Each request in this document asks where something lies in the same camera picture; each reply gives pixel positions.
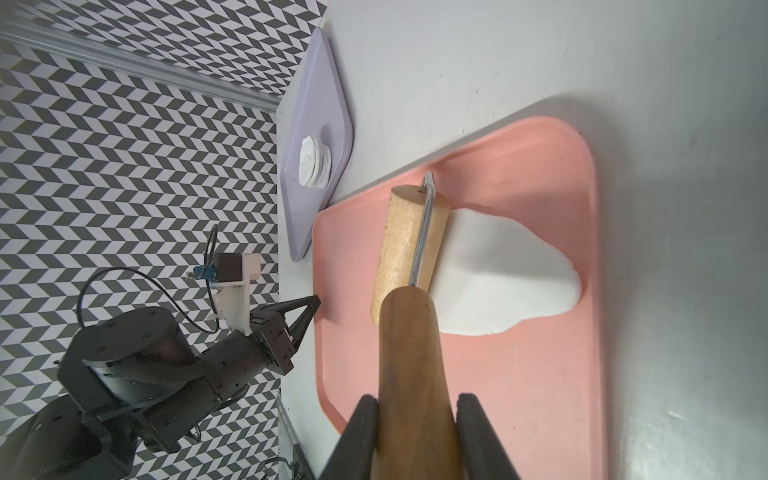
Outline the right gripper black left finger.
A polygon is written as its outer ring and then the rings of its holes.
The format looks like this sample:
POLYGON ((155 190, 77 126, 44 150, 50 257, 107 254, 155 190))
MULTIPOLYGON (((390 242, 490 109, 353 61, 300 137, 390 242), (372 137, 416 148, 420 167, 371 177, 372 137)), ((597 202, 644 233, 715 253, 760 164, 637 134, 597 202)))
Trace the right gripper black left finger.
POLYGON ((319 479, 369 480, 377 428, 378 401, 371 395, 363 395, 319 479))

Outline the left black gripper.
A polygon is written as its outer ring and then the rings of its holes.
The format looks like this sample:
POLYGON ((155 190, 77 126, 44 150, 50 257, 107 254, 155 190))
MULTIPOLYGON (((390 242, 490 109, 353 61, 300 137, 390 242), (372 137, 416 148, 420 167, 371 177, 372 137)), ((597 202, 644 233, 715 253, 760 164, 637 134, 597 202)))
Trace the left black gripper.
POLYGON ((285 375, 321 305, 318 296, 275 302, 250 314, 252 333, 234 330, 202 353, 211 365, 205 380, 221 402, 233 402, 263 370, 285 375))

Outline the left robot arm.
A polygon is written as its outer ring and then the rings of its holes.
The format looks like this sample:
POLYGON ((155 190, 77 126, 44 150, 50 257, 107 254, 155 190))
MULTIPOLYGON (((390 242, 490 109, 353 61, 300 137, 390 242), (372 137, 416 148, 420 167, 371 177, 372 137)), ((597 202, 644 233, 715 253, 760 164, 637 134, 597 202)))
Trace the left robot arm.
POLYGON ((4 479, 123 479, 136 451, 176 453, 210 414, 265 370, 285 375, 320 306, 316 296, 252 310, 203 352, 174 315, 144 307, 78 331, 58 367, 64 396, 8 435, 4 479))

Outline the pink tray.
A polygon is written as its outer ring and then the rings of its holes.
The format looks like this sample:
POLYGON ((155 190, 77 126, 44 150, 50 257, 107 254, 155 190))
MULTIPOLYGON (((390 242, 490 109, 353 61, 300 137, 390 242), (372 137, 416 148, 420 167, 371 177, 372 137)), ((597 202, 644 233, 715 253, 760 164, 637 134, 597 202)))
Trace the pink tray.
POLYGON ((313 226, 316 381, 343 430, 378 390, 370 318, 390 190, 426 172, 455 207, 514 219, 562 252, 582 282, 577 305, 495 335, 441 338, 452 397, 476 395, 525 479, 608 475, 603 385, 600 213, 596 165, 582 135, 529 117, 320 212, 313 226))

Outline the wooden dough roller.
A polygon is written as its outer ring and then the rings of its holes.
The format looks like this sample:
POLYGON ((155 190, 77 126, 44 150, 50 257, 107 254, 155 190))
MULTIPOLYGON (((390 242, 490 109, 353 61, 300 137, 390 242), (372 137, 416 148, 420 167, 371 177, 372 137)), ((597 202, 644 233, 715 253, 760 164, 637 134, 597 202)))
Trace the wooden dough roller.
POLYGON ((375 479, 464 476, 428 293, 449 212, 432 173, 389 194, 371 304, 379 329, 375 479))

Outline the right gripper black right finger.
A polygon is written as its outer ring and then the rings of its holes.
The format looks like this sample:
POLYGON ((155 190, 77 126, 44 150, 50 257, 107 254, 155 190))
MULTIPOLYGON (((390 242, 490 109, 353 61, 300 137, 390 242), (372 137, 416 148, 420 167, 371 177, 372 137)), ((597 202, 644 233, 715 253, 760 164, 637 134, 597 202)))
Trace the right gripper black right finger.
POLYGON ((468 479, 520 480, 476 395, 459 395, 456 426, 468 479))

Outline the white dough piece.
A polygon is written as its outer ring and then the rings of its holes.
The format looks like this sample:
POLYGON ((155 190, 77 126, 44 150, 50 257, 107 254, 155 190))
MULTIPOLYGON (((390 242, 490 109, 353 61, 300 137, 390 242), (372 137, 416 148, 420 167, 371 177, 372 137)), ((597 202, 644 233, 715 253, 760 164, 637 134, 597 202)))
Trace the white dough piece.
POLYGON ((567 256, 520 222, 470 209, 449 215, 430 286, 442 333, 500 334, 573 309, 581 293, 567 256))

